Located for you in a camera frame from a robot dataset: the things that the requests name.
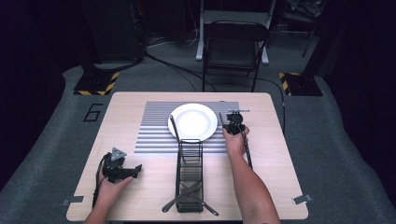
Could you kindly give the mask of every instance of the human hand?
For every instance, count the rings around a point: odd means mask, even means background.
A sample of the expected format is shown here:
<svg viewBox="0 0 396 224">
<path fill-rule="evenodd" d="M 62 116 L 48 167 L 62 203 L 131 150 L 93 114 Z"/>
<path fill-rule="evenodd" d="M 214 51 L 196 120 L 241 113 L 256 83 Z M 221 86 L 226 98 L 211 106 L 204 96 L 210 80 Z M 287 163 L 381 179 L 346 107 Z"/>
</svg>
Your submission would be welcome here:
<svg viewBox="0 0 396 224">
<path fill-rule="evenodd" d="M 243 156 L 245 154 L 245 140 L 241 133 L 236 135 L 231 135 L 227 133 L 227 130 L 223 129 L 223 135 L 225 138 L 225 147 L 227 148 L 228 156 L 239 155 Z M 248 135 L 250 129 L 245 126 L 245 135 Z"/>
<path fill-rule="evenodd" d="M 121 191 L 132 182 L 133 178 L 129 176 L 121 182 L 113 184 L 103 176 L 102 169 L 103 165 L 99 174 L 99 181 L 103 181 L 100 184 L 99 195 L 95 206 L 103 206 L 106 210 L 109 210 L 120 197 Z"/>
</svg>

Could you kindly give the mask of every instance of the white plate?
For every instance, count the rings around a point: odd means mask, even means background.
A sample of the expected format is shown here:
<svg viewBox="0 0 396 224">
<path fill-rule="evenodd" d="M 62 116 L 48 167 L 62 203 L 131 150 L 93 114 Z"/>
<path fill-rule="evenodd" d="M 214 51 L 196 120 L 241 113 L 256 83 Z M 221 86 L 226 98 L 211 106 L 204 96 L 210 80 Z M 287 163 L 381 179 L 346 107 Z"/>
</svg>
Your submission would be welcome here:
<svg viewBox="0 0 396 224">
<path fill-rule="evenodd" d="M 200 139 L 204 141 L 212 136 L 218 128 L 218 117 L 213 110 L 205 105 L 181 105 L 171 115 L 174 117 L 180 139 Z M 168 128 L 172 135 L 176 136 L 170 119 L 168 119 Z"/>
</svg>

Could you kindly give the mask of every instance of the gray carpet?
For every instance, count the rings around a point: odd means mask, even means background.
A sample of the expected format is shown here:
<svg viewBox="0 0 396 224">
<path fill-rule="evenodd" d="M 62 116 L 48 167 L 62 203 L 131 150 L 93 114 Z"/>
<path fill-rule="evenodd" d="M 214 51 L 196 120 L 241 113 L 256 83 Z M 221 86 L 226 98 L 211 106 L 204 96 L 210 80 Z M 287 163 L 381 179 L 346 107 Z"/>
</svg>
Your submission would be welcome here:
<svg viewBox="0 0 396 224">
<path fill-rule="evenodd" d="M 279 72 L 302 72 L 315 43 L 301 58 L 305 39 L 276 34 L 268 49 L 270 64 L 261 67 L 260 78 L 280 85 Z M 164 44 L 148 53 L 184 68 L 201 71 L 195 61 L 196 44 Z M 105 64 L 101 67 L 116 67 Z M 107 96 L 79 96 L 73 88 L 82 75 L 80 67 L 64 73 L 64 95 L 45 130 L 15 175 L 0 193 L 0 223 L 69 223 L 63 199 L 73 196 L 92 144 L 116 91 L 200 91 L 201 81 L 190 74 L 145 58 L 120 72 Z M 316 81 L 322 97 L 285 96 L 285 138 L 303 193 L 314 198 L 307 204 L 306 220 L 282 223 L 396 223 L 396 211 L 376 173 L 362 159 L 344 131 L 338 106 L 322 77 Z M 217 91 L 249 91 L 249 88 L 216 86 Z M 282 97 L 278 87 L 258 81 L 257 92 L 271 94 L 283 126 Z M 96 122 L 84 122 L 92 104 L 101 113 Z"/>
</svg>

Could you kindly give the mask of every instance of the forearm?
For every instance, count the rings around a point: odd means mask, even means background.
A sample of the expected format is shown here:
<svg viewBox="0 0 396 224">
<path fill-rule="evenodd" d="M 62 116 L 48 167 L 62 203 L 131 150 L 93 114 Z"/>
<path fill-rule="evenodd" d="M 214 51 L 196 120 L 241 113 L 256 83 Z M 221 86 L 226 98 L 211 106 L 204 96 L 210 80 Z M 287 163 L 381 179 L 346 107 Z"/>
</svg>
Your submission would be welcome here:
<svg viewBox="0 0 396 224">
<path fill-rule="evenodd" d="M 271 195 L 241 155 L 229 155 L 233 186 L 244 223 L 280 223 Z"/>
<path fill-rule="evenodd" d="M 97 204 L 87 219 L 85 219 L 84 224 L 105 224 L 107 219 L 109 208 L 105 205 Z"/>
</svg>

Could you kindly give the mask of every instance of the metal chair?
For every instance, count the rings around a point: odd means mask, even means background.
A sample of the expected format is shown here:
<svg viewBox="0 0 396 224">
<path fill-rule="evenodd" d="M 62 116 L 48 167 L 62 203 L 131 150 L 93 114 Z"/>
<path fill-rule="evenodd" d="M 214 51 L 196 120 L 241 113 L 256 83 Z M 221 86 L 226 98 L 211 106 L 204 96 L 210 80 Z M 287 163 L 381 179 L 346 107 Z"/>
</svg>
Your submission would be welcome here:
<svg viewBox="0 0 396 224">
<path fill-rule="evenodd" d="M 255 22 L 213 21 L 206 24 L 202 91 L 205 91 L 208 70 L 217 69 L 255 72 L 251 87 L 254 92 L 268 36 L 268 29 Z"/>
</svg>

